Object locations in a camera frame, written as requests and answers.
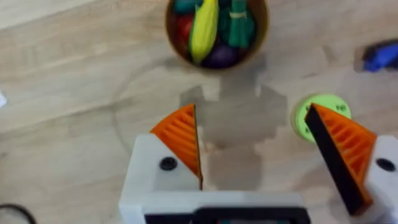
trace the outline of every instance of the blue object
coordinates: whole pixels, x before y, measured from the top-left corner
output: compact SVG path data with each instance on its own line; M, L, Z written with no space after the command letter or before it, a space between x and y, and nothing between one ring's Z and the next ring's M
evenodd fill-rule
M398 60L398 44L387 45L376 49L372 57L364 61L364 69L377 72L390 66L396 60Z

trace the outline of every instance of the toy food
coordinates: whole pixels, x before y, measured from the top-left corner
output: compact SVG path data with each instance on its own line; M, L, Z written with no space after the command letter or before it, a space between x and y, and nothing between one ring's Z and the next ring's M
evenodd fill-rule
M175 0L174 12L177 14L188 14L195 12L197 6L201 6L203 0Z
M227 7L231 5L231 0L218 0L220 7Z
M238 62L238 49L226 44L214 47L202 65L206 68L228 68Z
M232 0L231 7L220 12L218 31L221 39L232 47L247 48L254 37L256 25L246 10L246 1Z
M195 13L189 49L194 63L199 64L211 51L217 35L218 0L204 0Z
M177 36L178 40L188 45L189 35L192 28L193 14L181 16L177 19Z

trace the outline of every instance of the black screw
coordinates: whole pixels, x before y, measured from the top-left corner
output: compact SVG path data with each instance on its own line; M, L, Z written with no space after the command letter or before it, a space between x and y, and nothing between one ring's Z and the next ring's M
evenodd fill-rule
M174 170L177 167L177 160L173 157L165 157L161 160L159 167L166 171Z
M385 171L388 172L396 171L396 166L388 159L383 159L383 158L376 159L376 164Z

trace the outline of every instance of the white plastic base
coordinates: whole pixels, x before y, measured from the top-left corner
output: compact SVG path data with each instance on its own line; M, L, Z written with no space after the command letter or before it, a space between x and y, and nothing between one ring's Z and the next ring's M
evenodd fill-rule
M361 217L353 218L353 223L398 223L398 171L380 168L376 162L378 159L388 159L398 169L398 139L378 136L365 179L365 187L374 204Z
M160 169L164 157L174 170ZM146 224L145 215L193 213L201 207L303 207L298 194L202 192L199 179L154 134L136 139L119 209L126 224Z

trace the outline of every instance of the red toy fruit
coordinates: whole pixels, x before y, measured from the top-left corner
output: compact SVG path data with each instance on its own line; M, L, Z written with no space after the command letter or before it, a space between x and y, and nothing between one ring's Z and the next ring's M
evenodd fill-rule
M192 22L193 15L181 16L177 19L177 36L184 44L188 44L189 42Z

